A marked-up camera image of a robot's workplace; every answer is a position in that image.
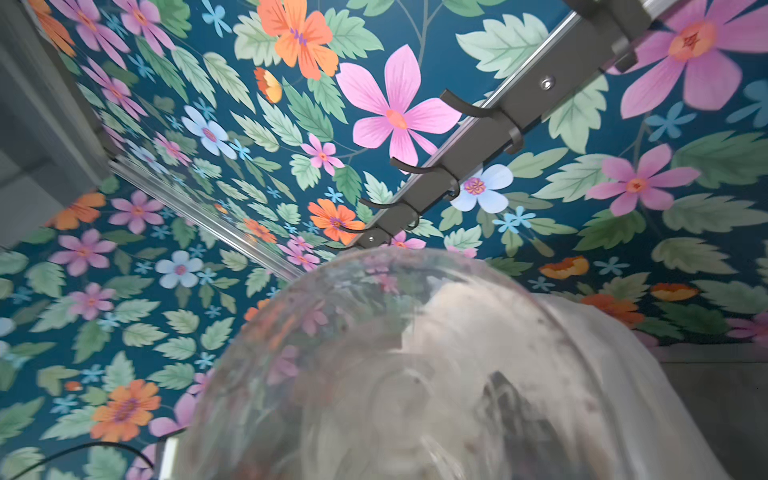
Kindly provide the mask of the jar with white lid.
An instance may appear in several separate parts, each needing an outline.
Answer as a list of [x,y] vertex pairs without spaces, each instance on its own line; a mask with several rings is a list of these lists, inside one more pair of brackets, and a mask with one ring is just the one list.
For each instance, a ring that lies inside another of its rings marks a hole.
[[592,369],[485,263],[345,255],[259,309],[219,361],[177,479],[622,479]]

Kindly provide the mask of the white plastic bin liner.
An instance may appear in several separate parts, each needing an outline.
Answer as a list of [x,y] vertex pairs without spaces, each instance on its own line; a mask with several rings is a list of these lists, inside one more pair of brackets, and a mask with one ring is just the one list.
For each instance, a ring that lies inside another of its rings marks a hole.
[[728,479],[659,362],[594,306],[533,296],[575,341],[611,406],[636,479]]

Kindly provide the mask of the black wall hook rail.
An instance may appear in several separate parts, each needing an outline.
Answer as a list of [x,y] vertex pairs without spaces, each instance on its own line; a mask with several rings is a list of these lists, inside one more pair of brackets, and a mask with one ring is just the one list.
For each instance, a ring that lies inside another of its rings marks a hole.
[[450,90],[440,98],[465,121],[423,166],[392,158],[409,174],[389,203],[364,203],[376,215],[354,231],[352,249],[375,248],[416,227],[421,216],[449,197],[478,167],[503,152],[515,154],[524,134],[611,66],[625,72],[636,64],[635,44],[652,22],[676,8],[666,1],[570,1],[568,16],[482,105],[465,102]]

